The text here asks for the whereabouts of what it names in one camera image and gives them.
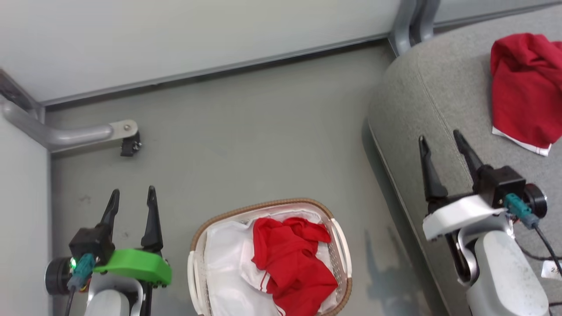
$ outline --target metal bracket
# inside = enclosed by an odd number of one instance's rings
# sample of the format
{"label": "metal bracket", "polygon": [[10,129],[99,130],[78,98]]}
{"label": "metal bracket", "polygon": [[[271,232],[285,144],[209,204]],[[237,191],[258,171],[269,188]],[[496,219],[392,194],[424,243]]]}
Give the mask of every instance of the metal bracket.
{"label": "metal bracket", "polygon": [[116,290],[123,293],[136,292],[137,300],[131,306],[131,316],[140,316],[142,304],[146,301],[146,292],[143,290],[141,283],[135,279],[118,276],[117,274],[92,274],[90,286],[88,288],[88,302],[90,304],[94,296],[103,290]]}
{"label": "metal bracket", "polygon": [[410,44],[410,23],[414,18],[418,0],[402,0],[398,8],[398,14],[394,20],[394,26],[388,36],[388,41],[392,46],[392,50],[396,56],[403,55],[408,49],[412,48]]}
{"label": "metal bracket", "polygon": [[421,9],[414,18],[412,36],[416,43],[425,42],[433,37],[433,23],[441,0],[423,0]]}
{"label": "metal bracket", "polygon": [[55,129],[46,126],[44,107],[34,101],[4,71],[0,70],[0,111],[4,118],[50,152],[60,152],[95,143],[123,139],[135,150],[122,156],[132,156],[141,147],[137,123],[133,120],[79,129]]}
{"label": "metal bracket", "polygon": [[470,271],[469,280],[463,280],[463,277],[459,276],[458,281],[463,286],[471,286],[478,278],[478,262],[474,253],[467,248],[467,245],[490,231],[502,231],[510,237],[514,236],[513,223],[507,213],[502,212],[499,216],[490,216],[485,220],[465,226],[459,230],[456,246],[463,254]]}

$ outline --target black cable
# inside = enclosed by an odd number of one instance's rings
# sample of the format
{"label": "black cable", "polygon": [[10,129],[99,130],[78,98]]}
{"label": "black cable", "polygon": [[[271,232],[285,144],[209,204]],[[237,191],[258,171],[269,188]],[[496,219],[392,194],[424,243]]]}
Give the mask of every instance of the black cable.
{"label": "black cable", "polygon": [[546,260],[554,260],[554,258],[552,256],[548,256],[548,257],[543,257],[543,256],[538,256],[538,255],[533,255],[531,254],[528,250],[526,250],[525,248],[523,248],[523,246],[521,246],[521,244],[519,243],[519,241],[517,241],[517,239],[515,239],[515,242],[517,243],[517,245],[519,246],[519,248],[521,248],[521,252],[523,252],[523,254],[531,259],[534,260],[538,260],[538,261],[546,261]]}
{"label": "black cable", "polygon": [[[558,258],[558,256],[556,256],[556,254],[554,253],[554,250],[552,249],[552,246],[550,245],[549,241],[546,239],[546,236],[542,233],[542,230],[538,227],[538,224],[534,224],[533,228],[537,232],[538,236],[542,239],[542,242],[545,243],[545,246],[549,250],[552,258]],[[558,274],[562,275],[562,267],[560,266],[560,260],[554,260],[554,264],[558,269]]]}
{"label": "black cable", "polygon": [[74,292],[76,292],[76,288],[74,286],[70,287],[69,300],[66,303],[65,316],[70,315],[70,307],[72,306],[72,300],[74,299]]}
{"label": "black cable", "polygon": [[148,285],[144,299],[144,315],[150,316],[152,312],[152,286]]}

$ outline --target white stripe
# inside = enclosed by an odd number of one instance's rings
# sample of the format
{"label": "white stripe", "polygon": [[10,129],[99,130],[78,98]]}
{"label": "white stripe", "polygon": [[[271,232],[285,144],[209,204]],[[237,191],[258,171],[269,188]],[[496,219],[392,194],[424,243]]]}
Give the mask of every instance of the white stripe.
{"label": "white stripe", "polygon": [[279,307],[279,305],[275,305],[275,307],[277,308],[277,311],[281,313],[281,316],[287,315],[287,313],[285,312],[285,310],[282,309],[281,307]]}
{"label": "white stripe", "polygon": [[510,137],[510,136],[506,135],[505,133],[503,133],[502,131],[500,131],[499,129],[497,129],[495,127],[492,127],[492,134],[509,138],[514,143],[516,143],[519,146],[525,148],[526,150],[530,150],[530,151],[532,151],[536,154],[539,154],[541,156],[544,156],[544,157],[549,156],[549,151],[550,151],[550,148],[552,147],[552,144],[550,144],[548,148],[540,148],[540,147],[537,147],[537,146],[534,146],[534,145],[530,145],[530,144],[527,144],[527,143],[524,143],[524,142],[520,142],[517,139],[514,139],[513,137]]}
{"label": "white stripe", "polygon": [[264,279],[261,281],[260,284],[260,291],[262,292],[268,292],[268,283],[269,283],[269,279],[271,278],[271,274],[265,272],[264,274]]}

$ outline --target couch cushion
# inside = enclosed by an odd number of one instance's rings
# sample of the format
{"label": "couch cushion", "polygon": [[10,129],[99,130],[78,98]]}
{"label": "couch cushion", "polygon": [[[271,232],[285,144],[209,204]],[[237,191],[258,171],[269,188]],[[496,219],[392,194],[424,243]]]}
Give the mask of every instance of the couch cushion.
{"label": "couch cushion", "polygon": [[[550,210],[541,227],[562,255],[562,143],[553,145],[549,157],[542,157],[492,135],[490,75],[490,49],[496,39],[529,32],[562,40],[561,17],[562,6],[556,6],[439,35],[398,58],[375,93],[369,111],[371,131],[451,315],[470,313],[445,240],[427,242],[424,238],[427,205],[418,137],[426,136],[437,172],[450,194],[468,192],[472,185],[452,137],[457,128],[484,162],[495,167],[511,165],[536,182],[549,197]],[[520,225],[515,231],[526,249],[548,255],[534,232]],[[529,262],[540,275],[541,263]],[[550,301],[562,301],[558,281],[542,279],[541,283]]]}

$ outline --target teal connector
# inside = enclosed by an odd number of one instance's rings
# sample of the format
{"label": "teal connector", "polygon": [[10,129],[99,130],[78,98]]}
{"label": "teal connector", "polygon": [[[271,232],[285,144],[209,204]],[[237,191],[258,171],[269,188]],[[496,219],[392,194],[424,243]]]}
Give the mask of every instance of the teal connector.
{"label": "teal connector", "polygon": [[74,288],[74,291],[81,289],[86,284],[86,281],[92,274],[94,270],[94,266],[96,265],[96,260],[92,254],[85,254],[80,258],[74,272],[72,273],[72,277],[66,284],[66,287],[70,291]]}
{"label": "teal connector", "polygon": [[517,216],[527,229],[533,229],[535,225],[538,225],[539,218],[534,215],[531,208],[514,193],[505,196],[504,207],[507,208],[509,213]]}

